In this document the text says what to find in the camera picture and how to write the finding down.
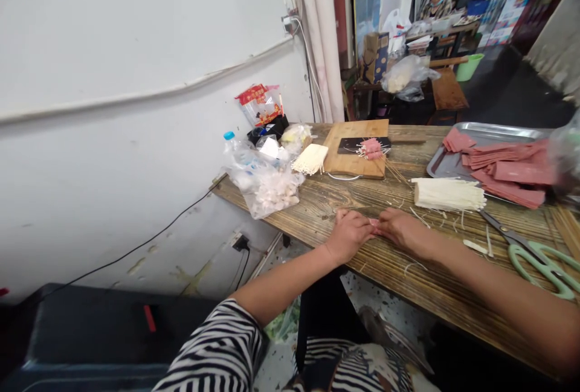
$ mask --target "electrical cord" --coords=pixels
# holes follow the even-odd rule
[[[77,277],[77,278],[75,278],[75,279],[71,280],[70,282],[63,284],[62,286],[59,286],[59,287],[58,287],[58,288],[56,288],[54,291],[51,291],[51,292],[49,292],[48,294],[46,294],[44,297],[42,297],[42,299],[40,299],[39,303],[40,303],[41,301],[43,301],[44,299],[46,299],[46,297],[48,297],[49,295],[52,295],[52,294],[54,294],[55,292],[57,292],[57,291],[60,291],[61,289],[64,289],[64,288],[66,288],[67,286],[70,286],[70,285],[72,285],[72,284],[73,284],[73,283],[75,283],[75,282],[78,282],[79,280],[81,280],[81,279],[83,279],[83,278],[87,277],[88,275],[91,275],[91,274],[93,274],[93,273],[96,273],[97,271],[100,271],[100,270],[102,270],[103,268],[107,268],[107,267],[108,267],[108,266],[110,266],[110,265],[116,264],[116,263],[117,263],[117,262],[119,262],[120,260],[122,260],[122,259],[125,259],[127,256],[129,256],[129,255],[130,255],[131,253],[133,253],[134,251],[136,251],[136,250],[139,250],[141,247],[143,247],[143,246],[145,246],[145,245],[149,244],[151,241],[153,241],[155,238],[157,238],[159,235],[161,235],[163,232],[165,232],[167,229],[169,229],[169,228],[170,228],[170,227],[171,227],[171,226],[172,226],[172,225],[173,225],[173,224],[174,224],[174,223],[175,223],[175,222],[176,222],[176,221],[177,221],[177,220],[178,220],[178,219],[179,219],[179,218],[180,218],[180,217],[181,217],[183,214],[185,214],[186,212],[188,212],[188,211],[189,211],[191,208],[193,208],[195,205],[197,205],[197,204],[198,204],[198,203],[200,203],[200,202],[201,202],[203,199],[205,199],[205,198],[207,197],[207,195],[208,195],[209,193],[211,193],[211,191],[212,191],[212,190],[213,190],[215,187],[217,187],[218,185],[219,185],[219,182],[215,183],[215,185],[214,185],[214,186],[212,186],[212,187],[211,187],[209,190],[207,190],[207,193],[206,193],[206,194],[204,194],[204,195],[203,195],[203,197],[201,197],[199,200],[195,201],[195,202],[194,202],[192,205],[189,205],[187,208],[185,208],[183,211],[181,211],[181,212],[180,212],[180,213],[177,215],[177,217],[175,217],[175,218],[173,219],[173,221],[171,221],[171,223],[169,223],[167,226],[165,226],[165,227],[164,227],[162,230],[160,230],[159,232],[157,232],[155,235],[153,235],[151,238],[149,238],[149,239],[148,239],[147,241],[145,241],[144,243],[142,243],[142,244],[139,244],[137,247],[135,247],[135,248],[134,248],[134,249],[132,249],[132,250],[129,250],[129,251],[128,251],[127,253],[125,253],[123,256],[121,256],[121,257],[119,257],[119,258],[115,259],[114,261],[111,261],[111,262],[109,262],[109,263],[107,263],[107,264],[105,264],[105,265],[103,265],[103,266],[100,266],[100,267],[98,267],[98,268],[95,268],[94,270],[92,270],[92,271],[89,271],[89,272],[87,272],[87,273],[84,273],[82,276],[80,276],[80,277]]]
[[[307,45],[306,35],[304,34],[304,28],[302,28],[302,23],[300,22],[300,20],[295,16],[291,16],[290,20],[298,22],[298,27],[300,28],[300,31],[302,32],[302,40],[304,41],[304,45]],[[324,107],[324,99],[322,98],[322,92],[320,91],[320,86],[318,85],[318,81],[316,79],[316,73],[314,72],[314,69],[312,67],[312,59],[310,57],[310,53],[308,52],[308,48],[306,49],[306,61],[308,62],[308,65],[310,66],[310,70],[312,71],[312,79],[314,80],[314,83],[316,84],[316,89],[318,90],[318,95],[320,96],[320,107],[321,107],[320,114],[322,115],[322,121],[326,121],[326,108]]]
[[[248,265],[248,259],[250,259],[250,251],[248,250],[248,255],[246,256],[246,263],[243,265],[242,274],[240,274],[240,280],[237,281],[236,290],[240,287],[240,282],[242,281],[243,273],[246,271],[246,266]]]
[[[237,270],[236,273],[234,274],[234,278],[231,280],[230,285],[228,286],[228,292],[230,291],[232,285],[234,285],[234,282],[236,281],[237,274],[240,272],[240,267],[242,266],[242,261],[243,261],[243,252],[242,257],[240,258],[240,263],[237,265]]]
[[[304,56],[308,58],[306,41],[304,42]],[[308,67],[308,65],[306,65],[306,70],[308,71],[308,86],[310,87],[310,101],[312,102],[312,121],[316,123],[316,115],[314,114],[314,95],[312,94],[312,81],[310,79],[310,67]]]

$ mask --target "plastic water bottle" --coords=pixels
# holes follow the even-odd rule
[[[232,131],[226,132],[224,134],[224,138],[224,154],[230,158],[230,161],[235,162],[241,166],[251,164],[253,155],[249,151],[253,150],[254,146],[248,140],[237,139],[236,134],[234,134]]]

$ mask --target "power outlet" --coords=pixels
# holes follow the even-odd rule
[[[231,246],[234,250],[241,252],[242,250],[249,250],[248,248],[248,239],[242,234],[238,232],[234,239],[231,241]]]

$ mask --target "cable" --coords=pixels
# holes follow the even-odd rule
[[[236,273],[234,274],[234,278],[231,280],[231,283],[230,283],[230,285],[228,286],[228,292],[230,291],[230,289],[231,289],[231,286],[232,286],[232,285],[234,284],[234,282],[236,281],[237,274],[240,272],[240,267],[242,266],[242,261],[243,261],[243,252],[242,252],[242,257],[240,258],[240,263],[237,265],[237,270],[236,270]]]
[[[306,41],[304,42],[304,56],[308,58],[308,52],[306,51]],[[312,94],[312,81],[310,80],[310,68],[306,65],[306,70],[308,72],[308,86],[310,87],[310,101],[312,102],[312,121],[316,123],[316,115],[314,114],[314,95]]]
[[[242,281],[243,273],[246,271],[246,265],[248,265],[248,259],[250,259],[250,251],[248,250],[248,255],[246,256],[246,263],[243,265],[242,274],[240,275],[240,280],[237,281],[236,290],[240,287],[240,282]]]
[[[212,187],[211,187],[209,190],[207,190],[207,193],[206,193],[206,194],[204,194],[204,195],[203,195],[203,197],[201,197],[201,199],[200,199],[200,200],[198,200],[198,201],[194,202],[194,203],[193,203],[193,205],[189,205],[187,208],[185,208],[183,211],[181,211],[181,212],[179,213],[179,215],[177,215],[177,217],[175,217],[171,223],[169,223],[169,224],[168,224],[167,226],[165,226],[165,227],[164,227],[164,228],[163,228],[161,231],[157,232],[155,235],[153,235],[151,238],[149,238],[149,239],[148,239],[147,241],[145,241],[143,244],[139,244],[139,245],[138,245],[137,247],[135,247],[134,249],[132,249],[132,250],[129,250],[127,253],[125,253],[125,254],[124,254],[123,256],[121,256],[120,258],[118,258],[118,259],[115,259],[114,261],[112,261],[112,262],[109,262],[108,264],[105,264],[105,265],[103,265],[103,266],[100,266],[100,267],[98,267],[98,268],[95,268],[95,269],[94,269],[94,270],[92,270],[92,271],[89,271],[89,272],[87,272],[87,273],[84,273],[82,276],[80,276],[80,277],[77,277],[76,279],[73,279],[73,280],[71,280],[70,282],[68,282],[68,283],[65,283],[65,284],[64,284],[64,285],[62,285],[62,286],[59,286],[59,287],[58,287],[58,288],[56,288],[54,291],[52,291],[52,292],[49,292],[49,293],[48,293],[48,294],[46,294],[44,297],[42,297],[42,299],[39,301],[39,303],[40,303],[41,301],[43,301],[44,299],[46,299],[46,297],[48,297],[49,295],[52,295],[52,294],[54,294],[55,292],[57,292],[57,291],[60,291],[61,289],[63,289],[63,288],[66,288],[67,286],[70,286],[70,285],[72,285],[73,283],[75,283],[75,282],[77,282],[77,281],[81,280],[82,278],[85,278],[85,277],[87,277],[88,275],[91,275],[91,274],[93,274],[93,273],[95,273],[95,272],[97,272],[97,271],[99,271],[99,270],[102,270],[103,268],[107,268],[108,266],[110,266],[110,265],[113,265],[113,264],[115,264],[115,263],[119,262],[120,260],[122,260],[122,259],[126,258],[127,256],[129,256],[129,255],[130,255],[131,253],[133,253],[134,251],[136,251],[136,250],[140,249],[140,248],[141,248],[141,247],[143,247],[144,245],[147,245],[147,244],[149,244],[151,241],[153,241],[155,238],[157,238],[159,235],[161,235],[163,232],[165,232],[167,229],[169,229],[169,228],[170,228],[170,227],[173,225],[173,223],[175,223],[175,222],[176,222],[176,221],[179,219],[179,217],[181,217],[183,214],[185,214],[186,212],[188,212],[188,211],[189,211],[191,208],[193,208],[195,205],[197,205],[197,204],[198,204],[198,203],[200,203],[200,202],[201,202],[203,199],[205,199],[205,198],[207,197],[207,195],[208,195],[209,193],[211,193],[211,191],[212,191],[212,190],[213,190],[215,187],[217,187],[218,185],[219,185],[219,182],[215,183],[215,185],[214,185],[214,186],[212,186]]]
[[[304,34],[304,28],[302,28],[302,23],[300,22],[300,20],[294,16],[290,17],[291,21],[296,21],[298,22],[298,27],[300,28],[300,31],[302,32],[302,39],[304,40],[304,44],[306,45],[306,35]],[[326,108],[324,107],[324,99],[322,98],[322,92],[320,91],[320,86],[318,85],[318,81],[316,79],[316,73],[314,72],[314,69],[312,67],[312,60],[310,57],[310,53],[308,52],[308,49],[306,49],[306,60],[308,61],[308,65],[310,66],[310,70],[312,71],[312,79],[314,80],[314,83],[316,84],[316,89],[318,90],[318,95],[320,96],[320,107],[322,108],[321,110],[321,114],[323,114],[323,119],[322,121],[326,121]]]
[[[52,117],[55,115],[71,114],[78,111],[84,111],[87,109],[104,108],[109,106],[117,106],[120,104],[140,101],[143,99],[152,99],[160,96],[170,96],[174,94],[181,94],[184,91],[191,91],[194,88],[198,88],[206,83],[222,77],[226,73],[232,73],[241,68],[246,67],[249,64],[254,63],[260,58],[269,55],[274,50],[284,46],[286,43],[293,40],[293,37],[286,36],[282,40],[270,45],[268,48],[248,56],[243,62],[235,64],[233,66],[225,67],[213,72],[204,74],[194,80],[187,80],[185,83],[180,83],[176,86],[169,87],[163,90],[149,91],[149,92],[139,92],[139,93],[127,93],[122,95],[117,95],[113,97],[96,98],[84,101],[75,101],[70,103],[57,104],[54,106],[49,106],[47,109],[29,109],[27,111],[13,111],[9,113],[0,114],[0,125],[8,123],[17,123],[22,121],[36,120],[40,118]]]

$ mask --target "white wall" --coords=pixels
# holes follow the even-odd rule
[[[230,66],[283,38],[285,2],[0,0],[0,113],[162,89]],[[116,259],[201,197],[220,172],[222,134],[250,129],[233,99],[250,84],[281,84],[290,120],[312,121],[304,61],[295,39],[181,95],[0,126],[3,301]],[[193,281],[187,292],[223,297],[241,259],[227,247],[238,230],[262,251],[276,234],[211,194],[79,284],[176,294]]]

